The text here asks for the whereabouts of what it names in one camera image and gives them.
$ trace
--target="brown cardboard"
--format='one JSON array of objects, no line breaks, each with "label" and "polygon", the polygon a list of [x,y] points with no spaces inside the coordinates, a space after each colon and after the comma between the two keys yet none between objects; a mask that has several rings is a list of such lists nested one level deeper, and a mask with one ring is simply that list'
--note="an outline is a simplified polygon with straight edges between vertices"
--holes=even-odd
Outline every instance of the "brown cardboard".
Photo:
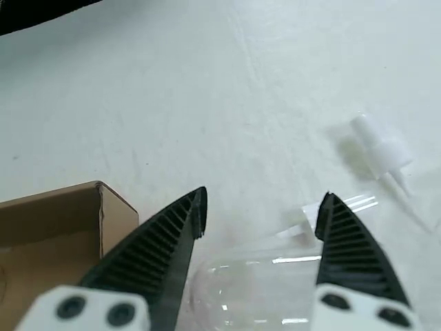
[{"label": "brown cardboard", "polygon": [[0,330],[13,330],[38,294],[75,284],[138,226],[102,182],[0,203]]}]

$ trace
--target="black screw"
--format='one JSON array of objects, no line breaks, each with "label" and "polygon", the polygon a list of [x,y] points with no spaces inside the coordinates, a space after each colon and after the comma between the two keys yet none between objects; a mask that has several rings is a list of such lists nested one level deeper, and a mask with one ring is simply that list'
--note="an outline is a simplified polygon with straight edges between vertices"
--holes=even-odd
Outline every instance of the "black screw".
[{"label": "black screw", "polygon": [[410,328],[411,322],[406,318],[406,316],[395,310],[393,308],[383,308],[379,311],[378,317],[388,321],[389,323],[402,326],[404,328]]},{"label": "black screw", "polygon": [[135,307],[130,303],[118,303],[107,314],[107,321],[112,326],[123,326],[130,323],[135,316]]},{"label": "black screw", "polygon": [[341,310],[351,309],[346,299],[336,294],[326,294],[321,301]]},{"label": "black screw", "polygon": [[70,297],[62,301],[57,308],[57,316],[60,319],[73,319],[80,315],[85,306],[83,297]]}]

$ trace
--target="clear plastic bottle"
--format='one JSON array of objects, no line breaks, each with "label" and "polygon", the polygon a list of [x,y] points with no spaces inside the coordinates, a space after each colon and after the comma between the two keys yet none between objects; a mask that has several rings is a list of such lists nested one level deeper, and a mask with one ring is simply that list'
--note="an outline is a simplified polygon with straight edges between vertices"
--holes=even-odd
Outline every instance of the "clear plastic bottle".
[{"label": "clear plastic bottle", "polygon": [[204,263],[190,305],[206,331],[308,330],[320,248],[263,250]]}]

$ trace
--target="box flap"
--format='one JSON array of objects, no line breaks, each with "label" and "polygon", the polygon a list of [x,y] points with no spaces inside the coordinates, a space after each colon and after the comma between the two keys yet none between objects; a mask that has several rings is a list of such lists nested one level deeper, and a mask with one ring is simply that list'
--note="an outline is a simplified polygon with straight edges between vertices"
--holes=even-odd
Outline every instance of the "box flap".
[{"label": "box flap", "polygon": [[101,195],[101,256],[138,227],[138,212],[104,183],[98,183]]},{"label": "box flap", "polygon": [[0,248],[98,227],[96,182],[0,203]]}]

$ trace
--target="ribbed rubber pad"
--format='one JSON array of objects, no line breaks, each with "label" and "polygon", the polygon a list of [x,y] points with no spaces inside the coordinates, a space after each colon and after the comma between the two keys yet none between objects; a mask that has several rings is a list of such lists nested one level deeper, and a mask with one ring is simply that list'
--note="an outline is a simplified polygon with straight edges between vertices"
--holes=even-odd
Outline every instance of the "ribbed rubber pad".
[{"label": "ribbed rubber pad", "polygon": [[135,229],[79,285],[140,294],[149,304],[152,330],[174,330],[193,243],[203,236],[206,218],[202,187]]},{"label": "ribbed rubber pad", "polygon": [[334,194],[326,194],[320,205],[316,237],[323,241],[317,284],[331,283],[409,305],[380,246]]}]

